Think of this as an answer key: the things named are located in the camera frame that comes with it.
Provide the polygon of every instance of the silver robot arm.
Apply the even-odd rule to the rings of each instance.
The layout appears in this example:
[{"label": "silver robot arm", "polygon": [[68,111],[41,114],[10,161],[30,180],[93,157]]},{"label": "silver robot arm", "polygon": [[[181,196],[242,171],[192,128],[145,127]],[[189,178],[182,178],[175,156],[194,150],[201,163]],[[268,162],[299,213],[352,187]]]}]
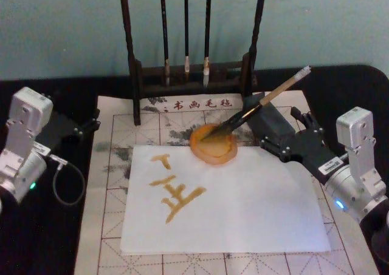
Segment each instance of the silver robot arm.
[{"label": "silver robot arm", "polygon": [[338,169],[325,184],[325,190],[339,208],[358,223],[387,199],[386,185],[374,167],[373,114],[355,107],[336,122],[338,142],[345,146],[349,164]]},{"label": "silver robot arm", "polygon": [[7,121],[9,132],[0,153],[0,190],[18,203],[46,170],[46,162],[37,153],[40,145],[35,138],[49,122],[52,109],[50,99],[27,87],[12,98]]}]

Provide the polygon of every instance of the robotic arm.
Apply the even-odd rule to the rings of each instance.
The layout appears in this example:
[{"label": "robotic arm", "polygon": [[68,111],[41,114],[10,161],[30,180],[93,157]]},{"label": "robotic arm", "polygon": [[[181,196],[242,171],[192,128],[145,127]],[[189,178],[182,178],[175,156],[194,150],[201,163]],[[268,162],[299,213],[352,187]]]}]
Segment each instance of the robotic arm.
[{"label": "robotic arm", "polygon": [[282,141],[280,160],[300,162],[324,185],[337,206],[360,223],[387,199],[385,183],[374,167],[373,114],[355,107],[337,119],[338,141],[347,152],[343,159],[325,146],[324,130],[310,113],[301,114],[294,107],[291,114],[306,129]]},{"label": "robotic arm", "polygon": [[64,205],[74,204],[59,198],[55,187],[56,177],[66,165],[74,168],[83,179],[84,186],[83,175],[74,165],[52,153],[66,138],[74,137],[76,141],[81,141],[85,135],[99,129],[100,122],[96,121],[98,113],[97,111],[91,121],[79,126],[53,111],[53,102],[49,98],[28,87],[14,94],[6,122],[7,141],[0,153],[0,213],[21,202],[45,172],[48,159],[58,162],[53,180],[56,198]]}]

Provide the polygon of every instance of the grid pattern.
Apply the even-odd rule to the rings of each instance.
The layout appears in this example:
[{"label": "grid pattern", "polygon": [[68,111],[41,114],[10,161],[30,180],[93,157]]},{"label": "grid pattern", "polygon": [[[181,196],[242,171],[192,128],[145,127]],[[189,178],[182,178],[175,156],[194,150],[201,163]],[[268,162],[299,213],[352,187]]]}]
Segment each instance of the grid pattern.
[{"label": "grid pattern", "polygon": [[[128,189],[128,179],[133,145],[187,145],[193,129],[206,123],[218,123],[232,116],[241,108],[241,101],[234,104],[232,100],[232,106],[223,109],[199,106],[191,110],[170,112],[173,108],[171,103],[158,101],[153,104],[151,100],[143,108],[144,113],[141,113],[141,126],[134,125],[132,114],[113,116],[109,161],[105,167],[108,179],[97,274],[354,274],[323,189],[314,177],[312,183],[331,252],[121,256],[120,236],[126,195],[131,190]],[[289,115],[291,107],[280,106],[277,109],[296,130],[300,130],[301,124]],[[246,124],[236,134],[240,146],[257,144]]]}]

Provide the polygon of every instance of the teal wall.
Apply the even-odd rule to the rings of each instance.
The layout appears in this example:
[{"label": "teal wall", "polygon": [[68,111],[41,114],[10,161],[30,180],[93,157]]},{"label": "teal wall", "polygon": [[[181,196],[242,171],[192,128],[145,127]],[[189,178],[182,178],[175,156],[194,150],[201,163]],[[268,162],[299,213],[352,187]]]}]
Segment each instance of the teal wall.
[{"label": "teal wall", "polygon": [[[170,60],[184,62],[184,0],[166,0]],[[160,0],[129,0],[134,50],[164,63]],[[250,45],[256,0],[212,0],[210,61]],[[371,64],[389,75],[388,0],[266,0],[257,68]],[[205,0],[190,0],[191,63],[204,55]],[[0,0],[0,80],[128,73],[120,0]]]}]

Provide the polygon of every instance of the label sticker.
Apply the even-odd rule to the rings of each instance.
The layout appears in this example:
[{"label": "label sticker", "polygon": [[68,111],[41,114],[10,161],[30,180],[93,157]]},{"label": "label sticker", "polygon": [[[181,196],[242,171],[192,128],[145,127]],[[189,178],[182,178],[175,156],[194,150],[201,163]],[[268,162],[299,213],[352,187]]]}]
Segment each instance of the label sticker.
[{"label": "label sticker", "polygon": [[34,151],[36,151],[37,153],[39,153],[40,155],[43,155],[45,157],[51,151],[47,146],[44,146],[43,144],[37,143],[36,141],[34,141],[33,149],[34,149]]},{"label": "label sticker", "polygon": [[325,163],[323,166],[319,167],[319,171],[322,172],[323,175],[327,175],[331,171],[333,171],[336,167],[343,164],[343,161],[338,157],[334,157],[332,160]]}]

